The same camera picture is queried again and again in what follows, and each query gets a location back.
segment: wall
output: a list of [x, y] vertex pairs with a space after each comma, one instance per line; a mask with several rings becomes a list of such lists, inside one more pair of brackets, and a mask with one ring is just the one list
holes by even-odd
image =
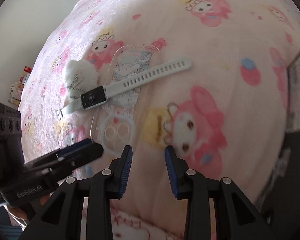
[[0, 102], [78, 0], [5, 0], [0, 7]]

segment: clear phone case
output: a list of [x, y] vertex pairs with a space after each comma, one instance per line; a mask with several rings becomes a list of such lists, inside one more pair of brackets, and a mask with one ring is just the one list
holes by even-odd
[[[161, 64], [160, 51], [154, 46], [124, 46], [115, 54], [103, 86], [121, 81]], [[105, 152], [120, 157], [125, 145], [134, 147], [137, 132], [145, 118], [151, 84], [127, 91], [97, 108], [90, 130], [91, 139]]]

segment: bed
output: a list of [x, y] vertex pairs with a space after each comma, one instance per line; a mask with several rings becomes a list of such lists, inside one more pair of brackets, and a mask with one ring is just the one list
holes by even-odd
[[[170, 191], [164, 147], [172, 144], [207, 177], [232, 178], [256, 202], [285, 134], [286, 69], [300, 52], [300, 12], [291, 0], [80, 0], [47, 39], [24, 88], [26, 161], [90, 137], [96, 109], [56, 116], [71, 100], [62, 77], [70, 60], [90, 62], [104, 84], [115, 52], [144, 44], [160, 50], [162, 62], [184, 56], [194, 67], [149, 87], [142, 122], [125, 106], [103, 108], [119, 116], [114, 123], [134, 122], [138, 135], [127, 192], [112, 203], [114, 237], [178, 239], [186, 203]], [[75, 171], [78, 179], [118, 156], [104, 148], [101, 159]]]

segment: cartoon eye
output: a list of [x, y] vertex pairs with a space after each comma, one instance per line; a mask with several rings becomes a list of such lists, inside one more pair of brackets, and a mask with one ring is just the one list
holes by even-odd
[[182, 145], [182, 150], [186, 153], [189, 150], [189, 144], [188, 143], [184, 143]]
[[193, 122], [191, 122], [190, 120], [187, 122], [187, 126], [188, 126], [188, 128], [190, 129], [190, 130], [192, 130], [193, 129], [193, 127], [194, 127], [194, 124], [193, 124]]

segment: cartoon print fabric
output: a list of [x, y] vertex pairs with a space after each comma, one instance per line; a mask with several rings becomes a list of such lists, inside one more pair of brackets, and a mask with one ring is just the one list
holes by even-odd
[[[107, 132], [103, 157], [74, 174], [82, 179], [107, 168], [117, 157], [114, 149], [131, 143], [129, 185], [112, 205], [176, 236], [183, 234], [186, 203], [170, 190], [168, 144], [205, 176], [232, 178], [254, 202], [282, 145], [286, 68], [300, 51], [300, 13], [291, 0], [80, 0], [48, 37], [24, 88], [19, 109], [26, 161], [90, 137], [95, 109], [63, 120], [55, 114], [69, 102], [62, 79], [67, 62], [88, 60], [103, 85], [145, 68], [146, 53], [110, 73], [116, 51], [133, 45], [158, 48], [161, 62], [186, 57], [194, 65], [151, 84], [142, 100], [135, 100], [138, 90], [115, 98], [109, 118], [97, 119]], [[126, 106], [134, 107], [133, 117]], [[125, 140], [132, 134], [135, 140]], [[149, 230], [150, 239], [173, 239], [149, 228], [129, 230], [140, 238]]]

